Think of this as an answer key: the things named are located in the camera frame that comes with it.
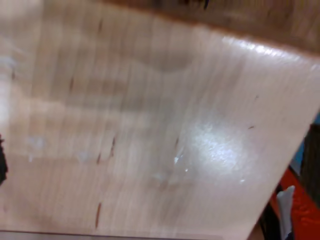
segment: wooden board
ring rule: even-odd
[[[319,59],[90,0],[0,0],[0,229],[244,240]]]

